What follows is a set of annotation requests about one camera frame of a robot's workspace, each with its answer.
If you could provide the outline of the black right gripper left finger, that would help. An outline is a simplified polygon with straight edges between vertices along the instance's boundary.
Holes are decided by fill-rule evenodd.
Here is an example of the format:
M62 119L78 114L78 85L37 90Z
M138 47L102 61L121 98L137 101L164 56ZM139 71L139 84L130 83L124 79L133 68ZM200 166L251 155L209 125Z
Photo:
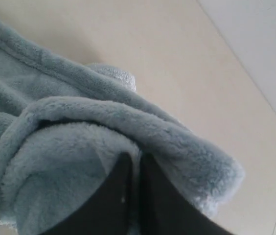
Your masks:
M121 153L106 180L78 210L44 235L126 235L132 191L133 162Z

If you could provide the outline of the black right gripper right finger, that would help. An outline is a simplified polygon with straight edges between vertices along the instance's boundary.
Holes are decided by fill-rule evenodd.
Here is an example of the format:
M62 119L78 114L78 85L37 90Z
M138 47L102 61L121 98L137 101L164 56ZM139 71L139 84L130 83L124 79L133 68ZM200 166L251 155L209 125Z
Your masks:
M140 160L139 221L142 235L225 235L226 230L188 203L155 158Z

